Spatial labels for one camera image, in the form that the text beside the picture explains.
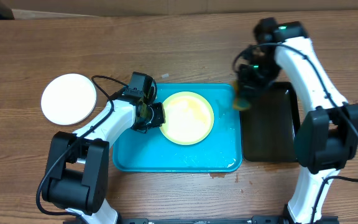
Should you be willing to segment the white plate mint rim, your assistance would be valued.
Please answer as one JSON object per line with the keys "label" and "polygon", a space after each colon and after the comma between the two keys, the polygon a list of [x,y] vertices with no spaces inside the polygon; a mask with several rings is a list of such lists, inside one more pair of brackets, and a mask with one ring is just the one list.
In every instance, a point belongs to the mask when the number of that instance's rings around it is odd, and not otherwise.
{"label": "white plate mint rim", "polygon": [[40,105],[49,121],[68,126],[87,118],[96,102],[97,93],[91,80],[77,73],[68,73],[46,86]]}

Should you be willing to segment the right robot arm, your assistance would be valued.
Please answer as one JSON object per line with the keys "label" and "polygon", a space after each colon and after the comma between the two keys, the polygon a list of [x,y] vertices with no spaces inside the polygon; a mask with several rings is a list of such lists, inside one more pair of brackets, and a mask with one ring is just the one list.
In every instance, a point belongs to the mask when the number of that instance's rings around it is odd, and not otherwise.
{"label": "right robot arm", "polygon": [[306,115],[294,139],[300,174],[279,222],[337,223],[321,209],[332,182],[356,154],[358,104],[350,104],[333,85],[300,22],[279,24],[269,17],[253,33],[256,43],[238,55],[244,63],[232,63],[233,107],[249,109],[284,71]]}

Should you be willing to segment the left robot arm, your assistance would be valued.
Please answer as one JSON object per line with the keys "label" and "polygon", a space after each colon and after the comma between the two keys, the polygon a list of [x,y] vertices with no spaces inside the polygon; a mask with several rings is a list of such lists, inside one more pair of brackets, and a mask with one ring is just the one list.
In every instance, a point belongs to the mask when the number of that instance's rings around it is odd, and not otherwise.
{"label": "left robot arm", "polygon": [[74,133],[57,132],[36,193],[38,209],[51,216],[74,216],[78,223],[117,223],[119,214],[106,200],[109,150],[127,129],[146,133],[164,122],[161,102],[119,91],[86,126]]}

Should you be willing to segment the yellow plate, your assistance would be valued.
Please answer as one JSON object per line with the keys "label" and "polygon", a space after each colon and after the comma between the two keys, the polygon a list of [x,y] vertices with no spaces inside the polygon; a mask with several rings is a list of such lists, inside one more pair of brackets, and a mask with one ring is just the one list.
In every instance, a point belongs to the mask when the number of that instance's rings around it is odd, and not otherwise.
{"label": "yellow plate", "polygon": [[160,130],[169,141],[189,146],[201,142],[212,131],[214,112],[203,96],[181,91],[169,96],[162,105],[165,122]]}

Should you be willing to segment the green yellow sponge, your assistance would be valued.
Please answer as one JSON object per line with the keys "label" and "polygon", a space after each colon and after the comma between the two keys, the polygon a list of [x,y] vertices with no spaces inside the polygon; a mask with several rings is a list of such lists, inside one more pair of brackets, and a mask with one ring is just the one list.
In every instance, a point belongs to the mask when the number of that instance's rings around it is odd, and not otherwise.
{"label": "green yellow sponge", "polygon": [[238,111],[248,110],[250,108],[250,103],[244,96],[244,92],[240,87],[239,82],[234,81],[232,87],[234,89],[234,100],[232,104],[233,108]]}

